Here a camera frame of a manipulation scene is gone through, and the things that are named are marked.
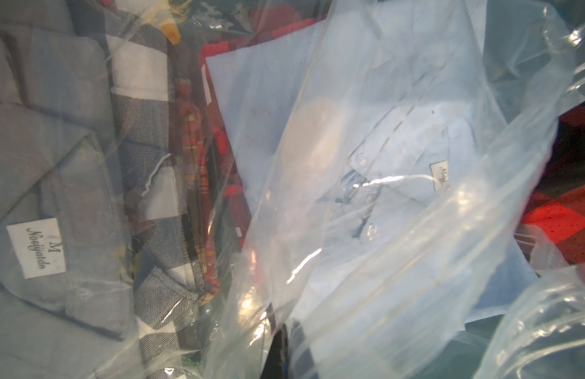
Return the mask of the clear plastic vacuum bag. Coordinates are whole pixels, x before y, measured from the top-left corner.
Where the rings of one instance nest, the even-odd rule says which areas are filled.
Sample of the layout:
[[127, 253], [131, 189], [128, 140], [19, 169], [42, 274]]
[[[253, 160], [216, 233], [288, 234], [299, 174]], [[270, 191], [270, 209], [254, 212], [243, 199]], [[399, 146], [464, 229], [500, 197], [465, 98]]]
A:
[[0, 378], [411, 378], [526, 322], [585, 1], [0, 1]]

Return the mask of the light blue shirt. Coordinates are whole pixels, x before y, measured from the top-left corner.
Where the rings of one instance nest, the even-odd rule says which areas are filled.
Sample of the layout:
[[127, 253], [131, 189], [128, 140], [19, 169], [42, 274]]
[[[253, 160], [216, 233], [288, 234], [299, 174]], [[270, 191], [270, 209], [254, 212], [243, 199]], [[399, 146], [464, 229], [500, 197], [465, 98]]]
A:
[[[251, 213], [221, 337], [309, 325], [352, 272], [460, 183], [491, 114], [483, 1], [339, 1], [325, 21], [209, 58]], [[292, 113], [317, 98], [345, 113], [315, 178], [285, 177]]]

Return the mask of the red black plaid shirt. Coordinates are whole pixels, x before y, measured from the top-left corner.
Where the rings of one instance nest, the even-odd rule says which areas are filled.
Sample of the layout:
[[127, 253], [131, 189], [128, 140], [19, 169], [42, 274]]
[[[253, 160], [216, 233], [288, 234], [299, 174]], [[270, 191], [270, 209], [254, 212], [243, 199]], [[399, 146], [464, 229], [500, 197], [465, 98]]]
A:
[[559, 118], [550, 161], [522, 222], [539, 227], [569, 263], [585, 263], [585, 104]]

